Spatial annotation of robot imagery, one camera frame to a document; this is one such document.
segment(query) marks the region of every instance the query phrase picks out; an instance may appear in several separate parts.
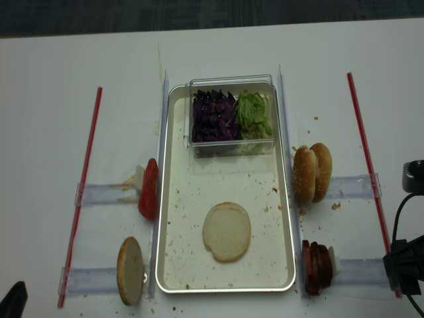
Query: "red stick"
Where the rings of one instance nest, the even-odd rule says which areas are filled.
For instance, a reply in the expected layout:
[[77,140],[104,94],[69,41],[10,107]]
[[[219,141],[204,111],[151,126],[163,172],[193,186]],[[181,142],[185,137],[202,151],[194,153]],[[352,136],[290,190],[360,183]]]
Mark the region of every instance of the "red stick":
[[[101,88],[101,87],[99,87],[97,89],[97,97],[95,99],[93,119],[91,120],[90,135],[88,137],[87,150],[85,151],[85,159],[84,159],[84,166],[83,166],[83,169],[82,169],[81,181],[79,182],[80,193],[84,192],[85,180],[87,179],[88,164],[89,164],[89,161],[90,161],[91,148],[93,147],[94,132],[95,132],[95,126],[97,124],[97,117],[99,115],[100,100],[101,100],[102,91],[103,91],[103,88]],[[78,204],[75,206],[74,222],[72,223],[71,237],[69,239],[68,255],[66,256],[65,268],[69,268],[71,266],[72,247],[74,245],[75,234],[77,233],[78,219],[80,218],[80,212],[81,212],[81,196],[79,197]],[[58,308],[63,308],[63,306],[64,306],[64,302],[65,302],[64,292],[66,290],[67,284],[68,284],[68,277],[66,276],[65,282],[62,285],[62,289],[60,291]]]
[[[374,191],[374,201],[376,202],[378,220],[380,221],[380,228],[383,234],[384,248],[386,249],[386,253],[390,251],[390,240],[389,234],[387,231],[386,220],[384,219],[383,205],[380,197],[378,197],[377,188],[376,188],[376,178],[374,173],[374,167],[371,161],[370,150],[368,148],[368,143],[366,141],[365,128],[364,123],[362,122],[362,116],[360,114],[359,102],[356,96],[355,84],[353,82],[352,73],[347,74],[347,80],[349,82],[350,95],[352,96],[353,108],[355,110],[356,120],[358,121],[358,128],[360,133],[360,139],[362,141],[362,149],[364,149],[366,165],[368,167],[368,173],[371,177],[372,182],[372,190]],[[400,298],[401,295],[397,291],[396,297]]]

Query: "green lettuce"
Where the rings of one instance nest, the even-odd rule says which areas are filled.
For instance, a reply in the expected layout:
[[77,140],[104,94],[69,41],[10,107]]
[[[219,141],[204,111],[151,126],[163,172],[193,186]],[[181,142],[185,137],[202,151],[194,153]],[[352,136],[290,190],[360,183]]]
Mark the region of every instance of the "green lettuce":
[[237,101],[236,123],[240,125],[243,139],[260,139],[272,136],[273,130],[268,123],[270,103],[258,93],[242,91]]

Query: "gray carpet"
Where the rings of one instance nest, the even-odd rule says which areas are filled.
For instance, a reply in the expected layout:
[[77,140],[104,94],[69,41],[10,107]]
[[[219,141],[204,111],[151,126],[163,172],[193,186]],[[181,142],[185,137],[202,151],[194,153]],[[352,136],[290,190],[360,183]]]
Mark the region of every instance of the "gray carpet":
[[424,0],[0,0],[0,36],[248,27],[424,16]]

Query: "baking tray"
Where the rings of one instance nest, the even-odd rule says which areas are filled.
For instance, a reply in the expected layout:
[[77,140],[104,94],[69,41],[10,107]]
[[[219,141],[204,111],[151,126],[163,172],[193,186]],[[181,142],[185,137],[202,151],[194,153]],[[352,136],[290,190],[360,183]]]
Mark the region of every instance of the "baking tray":
[[[184,85],[171,90],[163,127],[158,285],[166,293],[289,289],[295,262],[280,135],[271,154],[196,158],[184,146],[186,96]],[[214,260],[202,237],[206,214],[225,201],[248,211],[252,235],[246,254],[229,264]]]

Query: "tomato slice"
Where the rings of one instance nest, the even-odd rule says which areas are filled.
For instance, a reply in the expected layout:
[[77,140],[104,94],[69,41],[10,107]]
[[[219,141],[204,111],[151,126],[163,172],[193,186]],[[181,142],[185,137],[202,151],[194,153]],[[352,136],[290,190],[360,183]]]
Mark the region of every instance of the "tomato slice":
[[154,220],[156,215],[156,182],[158,178],[158,165],[151,158],[144,171],[143,185],[138,201],[138,212],[148,220]]

